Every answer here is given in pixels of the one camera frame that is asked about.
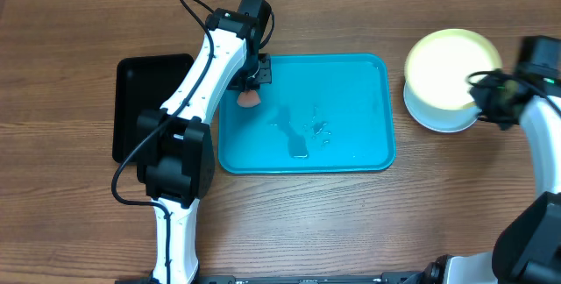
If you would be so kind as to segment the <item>pink sponge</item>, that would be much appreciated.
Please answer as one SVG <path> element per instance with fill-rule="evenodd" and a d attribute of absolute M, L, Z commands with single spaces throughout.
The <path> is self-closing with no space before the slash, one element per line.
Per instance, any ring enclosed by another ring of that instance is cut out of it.
<path fill-rule="evenodd" d="M 256 90 L 249 90 L 239 94 L 237 103 L 242 108 L 252 108 L 259 105 L 261 100 Z"/>

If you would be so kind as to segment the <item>light blue plate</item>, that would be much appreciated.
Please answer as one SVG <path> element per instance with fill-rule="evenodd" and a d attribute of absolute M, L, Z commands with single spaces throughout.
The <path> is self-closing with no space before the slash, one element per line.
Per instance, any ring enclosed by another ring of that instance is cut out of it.
<path fill-rule="evenodd" d="M 427 129 L 442 133 L 464 131 L 478 119 L 480 109 L 467 100 L 465 87 L 451 89 L 436 86 L 416 86 L 406 81 L 403 102 L 410 116 Z"/>

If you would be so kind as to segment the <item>yellow-green plate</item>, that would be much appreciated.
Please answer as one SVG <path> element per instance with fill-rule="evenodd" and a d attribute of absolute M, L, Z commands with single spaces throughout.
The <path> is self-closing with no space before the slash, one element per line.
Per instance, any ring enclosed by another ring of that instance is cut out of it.
<path fill-rule="evenodd" d="M 463 110 L 475 105 L 468 76 L 500 68 L 501 56 L 490 40 L 465 29 L 445 29 L 413 46 L 404 74 L 422 102 L 441 110 Z"/>

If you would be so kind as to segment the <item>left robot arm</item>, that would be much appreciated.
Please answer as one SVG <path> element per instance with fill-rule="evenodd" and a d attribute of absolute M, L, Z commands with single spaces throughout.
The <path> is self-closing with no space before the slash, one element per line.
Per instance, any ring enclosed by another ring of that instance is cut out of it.
<path fill-rule="evenodd" d="M 274 29 L 268 8 L 216 9 L 202 28 L 202 47 L 184 80 L 158 110 L 141 114 L 137 122 L 137 176 L 156 215 L 152 283 L 195 280 L 197 211 L 215 170 L 214 113 L 225 91 L 249 91 L 271 80 L 267 57 L 260 53 Z"/>

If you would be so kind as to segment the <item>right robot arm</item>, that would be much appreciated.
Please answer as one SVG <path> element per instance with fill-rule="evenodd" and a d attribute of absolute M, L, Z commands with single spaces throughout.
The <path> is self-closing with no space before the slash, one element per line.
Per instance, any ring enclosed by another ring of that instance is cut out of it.
<path fill-rule="evenodd" d="M 532 154 L 537 198 L 497 239 L 492 252 L 443 256 L 409 283 L 560 281 L 560 85 L 537 74 L 500 70 L 466 77 L 478 119 L 502 130 L 521 126 Z"/>

